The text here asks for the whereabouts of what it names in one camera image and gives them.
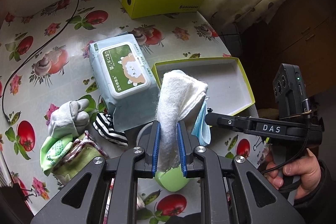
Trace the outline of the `person's right hand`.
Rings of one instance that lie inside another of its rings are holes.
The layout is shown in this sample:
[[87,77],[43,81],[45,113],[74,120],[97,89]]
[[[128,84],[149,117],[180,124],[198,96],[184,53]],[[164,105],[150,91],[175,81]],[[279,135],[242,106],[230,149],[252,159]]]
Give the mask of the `person's right hand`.
[[[271,153],[266,156],[265,162],[267,163],[266,169],[276,166]],[[284,180],[278,175],[278,172],[278,170],[273,170],[264,175],[277,190],[284,184]],[[303,157],[283,166],[282,172],[286,176],[300,176],[301,178],[301,184],[297,188],[294,200],[299,200],[310,194],[318,186],[321,179],[319,162],[308,148]]]

